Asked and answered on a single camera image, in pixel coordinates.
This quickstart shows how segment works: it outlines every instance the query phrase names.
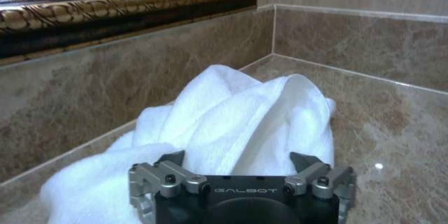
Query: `ornate mirror frame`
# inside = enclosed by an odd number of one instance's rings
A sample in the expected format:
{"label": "ornate mirror frame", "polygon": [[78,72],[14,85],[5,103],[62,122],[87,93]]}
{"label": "ornate mirror frame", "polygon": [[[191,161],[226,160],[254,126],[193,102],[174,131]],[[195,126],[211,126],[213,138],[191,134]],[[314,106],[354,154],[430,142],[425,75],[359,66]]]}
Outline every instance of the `ornate mirror frame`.
{"label": "ornate mirror frame", "polygon": [[255,5],[257,0],[43,0],[0,5],[0,58]]}

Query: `screw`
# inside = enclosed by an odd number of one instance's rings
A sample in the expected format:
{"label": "screw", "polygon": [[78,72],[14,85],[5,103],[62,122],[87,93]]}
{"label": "screw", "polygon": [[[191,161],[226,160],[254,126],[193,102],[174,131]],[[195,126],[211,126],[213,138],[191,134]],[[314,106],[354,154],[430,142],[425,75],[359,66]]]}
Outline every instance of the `screw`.
{"label": "screw", "polygon": [[166,176],[166,182],[170,183],[170,184],[177,183],[177,176],[175,176],[175,174],[169,174]]}
{"label": "screw", "polygon": [[329,179],[329,177],[321,177],[321,178],[318,179],[318,184],[319,184],[321,186],[329,186],[329,183],[330,183],[330,179]]}
{"label": "screw", "polygon": [[285,186],[283,187],[283,192],[286,193],[286,195],[293,195],[295,193],[295,191],[291,188],[291,186]]}

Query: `robotic hand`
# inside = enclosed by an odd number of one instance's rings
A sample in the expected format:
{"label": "robotic hand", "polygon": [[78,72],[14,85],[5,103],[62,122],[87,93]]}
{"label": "robotic hand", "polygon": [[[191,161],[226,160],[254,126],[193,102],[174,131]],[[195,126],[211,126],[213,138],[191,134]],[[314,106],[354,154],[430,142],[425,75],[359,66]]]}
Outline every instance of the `robotic hand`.
{"label": "robotic hand", "polygon": [[355,199],[351,167],[291,153],[294,176],[209,176],[182,168],[185,152],[130,169],[131,204],[145,224],[346,223]]}

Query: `bathroom counter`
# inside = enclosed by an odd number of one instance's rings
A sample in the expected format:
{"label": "bathroom counter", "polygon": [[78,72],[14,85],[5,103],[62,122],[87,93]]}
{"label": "bathroom counter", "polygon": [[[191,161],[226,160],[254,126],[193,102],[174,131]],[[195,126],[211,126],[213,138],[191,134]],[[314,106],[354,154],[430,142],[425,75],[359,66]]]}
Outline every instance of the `bathroom counter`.
{"label": "bathroom counter", "polygon": [[279,55],[245,72],[262,81],[301,73],[335,99],[335,162],[359,175],[349,223],[446,223],[448,94]]}

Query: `towel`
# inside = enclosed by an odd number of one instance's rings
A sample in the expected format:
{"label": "towel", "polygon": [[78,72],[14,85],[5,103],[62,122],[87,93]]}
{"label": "towel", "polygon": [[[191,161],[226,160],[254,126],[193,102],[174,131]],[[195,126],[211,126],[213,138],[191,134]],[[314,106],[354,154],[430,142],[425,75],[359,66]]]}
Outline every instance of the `towel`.
{"label": "towel", "polygon": [[222,65],[189,83],[175,103],[147,108],[137,129],[103,154],[46,182],[49,223],[141,223],[130,205],[129,169],[186,150],[183,167],[205,175],[291,175],[290,152],[334,164],[335,102],[307,77],[262,83]]}

